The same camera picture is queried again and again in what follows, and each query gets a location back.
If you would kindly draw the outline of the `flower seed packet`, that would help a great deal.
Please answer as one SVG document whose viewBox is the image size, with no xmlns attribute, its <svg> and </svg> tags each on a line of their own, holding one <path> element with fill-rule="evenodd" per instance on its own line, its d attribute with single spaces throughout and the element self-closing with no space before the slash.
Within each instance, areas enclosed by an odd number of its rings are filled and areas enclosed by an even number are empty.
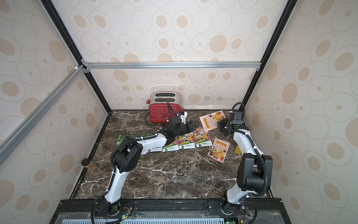
<svg viewBox="0 0 358 224">
<path fill-rule="evenodd" d="M 206 132 L 203 128 L 197 128 L 194 132 L 194 140 L 196 147 L 211 147 L 212 139 L 209 136 L 209 133 Z"/>
<path fill-rule="evenodd" d="M 171 152 L 177 150 L 179 150 L 179 142 L 177 140 L 162 148 L 163 152 Z"/>
<path fill-rule="evenodd" d="M 178 138 L 179 149 L 195 149 L 195 138 L 193 133 L 187 133 Z"/>
</svg>

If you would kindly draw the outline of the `orange striped seed packet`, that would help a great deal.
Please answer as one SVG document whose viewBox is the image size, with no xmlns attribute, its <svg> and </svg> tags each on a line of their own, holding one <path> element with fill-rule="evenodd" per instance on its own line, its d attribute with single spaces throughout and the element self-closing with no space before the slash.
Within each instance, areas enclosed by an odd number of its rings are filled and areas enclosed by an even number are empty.
<svg viewBox="0 0 358 224">
<path fill-rule="evenodd" d="M 211 114 L 207 114 L 200 117 L 201 124 L 205 132 L 216 129 L 218 127 L 218 123 L 226 118 L 224 112 L 222 110 L 218 112 L 214 112 Z"/>
<path fill-rule="evenodd" d="M 224 163 L 229 147 L 229 142 L 216 138 L 212 143 L 208 156 L 220 163 Z"/>
</svg>

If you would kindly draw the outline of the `green seed packet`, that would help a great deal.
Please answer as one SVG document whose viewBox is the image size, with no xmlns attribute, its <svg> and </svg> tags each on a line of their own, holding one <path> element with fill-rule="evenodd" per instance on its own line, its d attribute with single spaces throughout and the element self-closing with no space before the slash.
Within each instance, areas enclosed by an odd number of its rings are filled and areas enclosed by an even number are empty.
<svg viewBox="0 0 358 224">
<path fill-rule="evenodd" d="M 119 146 L 123 143 L 123 141 L 126 139 L 126 137 L 132 137 L 131 135 L 126 135 L 126 134 L 121 134 L 119 135 L 118 139 L 117 139 L 117 143 L 116 143 L 116 146 Z"/>
<path fill-rule="evenodd" d="M 151 152 L 161 152 L 161 151 L 162 151 L 162 146 L 152 147 L 152 148 L 148 149 L 148 153 L 151 153 Z"/>
</svg>

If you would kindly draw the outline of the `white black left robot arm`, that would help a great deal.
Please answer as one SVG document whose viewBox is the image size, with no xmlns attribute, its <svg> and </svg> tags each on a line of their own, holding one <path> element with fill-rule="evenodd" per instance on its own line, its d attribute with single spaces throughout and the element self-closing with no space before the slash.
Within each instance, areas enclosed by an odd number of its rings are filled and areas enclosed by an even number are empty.
<svg viewBox="0 0 358 224">
<path fill-rule="evenodd" d="M 114 216 L 119 213 L 119 200 L 129 173 L 137 166 L 142 154 L 153 149 L 162 150 L 174 143 L 176 137 L 184 136 L 195 129 L 194 123 L 186 121 L 187 112 L 174 113 L 167 103 L 168 120 L 164 127 L 151 136 L 133 137 L 128 135 L 110 156 L 112 176 L 101 196 L 94 200 L 91 219 L 100 214 Z"/>
</svg>

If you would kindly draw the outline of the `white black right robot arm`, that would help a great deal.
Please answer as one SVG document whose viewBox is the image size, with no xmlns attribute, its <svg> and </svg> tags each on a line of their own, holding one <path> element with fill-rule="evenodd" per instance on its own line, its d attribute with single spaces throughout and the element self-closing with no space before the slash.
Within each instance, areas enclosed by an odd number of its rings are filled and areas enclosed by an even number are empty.
<svg viewBox="0 0 358 224">
<path fill-rule="evenodd" d="M 218 127 L 225 140 L 233 139 L 242 158 L 236 175 L 236 184 L 222 198 L 222 212 L 231 215 L 250 198 L 262 198 L 270 188 L 273 159 L 255 144 L 244 121 L 245 105 L 234 104 L 230 117 L 220 121 Z"/>
</svg>

